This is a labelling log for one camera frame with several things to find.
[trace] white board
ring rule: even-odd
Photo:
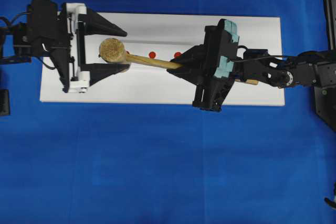
[[[204,27],[217,25],[221,18],[238,26],[240,45],[269,49],[271,55],[281,55],[280,18],[236,17],[166,14],[100,13],[104,18],[128,32],[119,38],[131,54],[171,60],[175,52],[184,52],[203,43]],[[102,63],[98,58],[100,43],[111,36],[86,36],[87,63]],[[77,55],[76,40],[72,40],[71,55]],[[50,59],[45,63],[52,65]],[[263,83],[257,86],[235,83],[225,100],[231,105],[285,105],[283,89]],[[195,86],[177,78],[164,69],[132,64],[130,70],[110,76],[91,86],[87,93],[63,93],[56,70],[43,66],[40,100],[42,102],[95,103],[161,103],[191,104]]]

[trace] black cable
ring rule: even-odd
[[[23,15],[28,15],[28,14],[30,14],[30,12],[23,12],[23,13],[19,13],[19,14],[17,14],[13,19],[12,19],[12,21],[10,21],[10,26],[12,26],[13,25],[13,23],[18,19],[18,18],[20,18],[21,16],[23,16]]]
[[[230,60],[232,62],[240,63],[240,62],[246,62],[246,61],[252,61],[252,60],[264,60],[269,58],[288,58],[288,57],[295,57],[295,56],[285,56],[285,55],[268,55],[268,56],[261,56],[257,58],[251,58],[246,60]]]
[[[9,20],[7,18],[0,17],[0,20],[2,20],[6,24],[7,28],[10,28],[11,23],[9,22]]]
[[[317,55],[319,57],[321,57],[322,59],[325,59],[326,57],[321,54],[320,52],[317,52],[317,51],[307,51],[307,52],[302,52],[300,53],[298,56],[306,56],[306,55]]]
[[[244,48],[245,50],[248,50],[248,48],[246,46],[243,46],[243,45],[238,46],[238,49],[240,49],[240,48]]]
[[[43,64],[47,69],[50,69],[50,70],[55,70],[55,69],[56,69],[55,67],[51,67],[51,66],[45,64],[45,63],[43,62],[43,60],[41,60],[39,57],[35,57],[35,58],[38,59],[39,61],[41,61],[42,64]]]

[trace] blue background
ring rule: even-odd
[[[328,48],[323,0],[53,0],[96,11],[278,16],[286,55]],[[0,0],[12,18],[30,0]],[[335,134],[312,90],[284,107],[39,102],[41,64],[3,66],[0,223],[333,223]]]

